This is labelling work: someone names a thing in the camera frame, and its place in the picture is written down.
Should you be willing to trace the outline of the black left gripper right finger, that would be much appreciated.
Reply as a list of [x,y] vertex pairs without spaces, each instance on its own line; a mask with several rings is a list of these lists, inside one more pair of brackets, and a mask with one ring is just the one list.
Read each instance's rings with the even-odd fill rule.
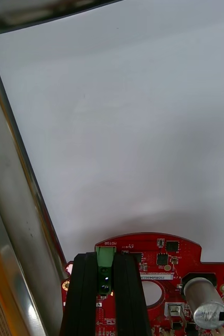
[[115,254],[113,284],[117,335],[151,335],[138,264],[130,254]]

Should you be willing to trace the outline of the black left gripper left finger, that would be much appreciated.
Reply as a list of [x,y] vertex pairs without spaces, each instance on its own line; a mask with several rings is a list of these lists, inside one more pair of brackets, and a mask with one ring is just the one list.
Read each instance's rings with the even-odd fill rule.
[[77,254],[73,261],[60,335],[95,335],[97,287],[97,254]]

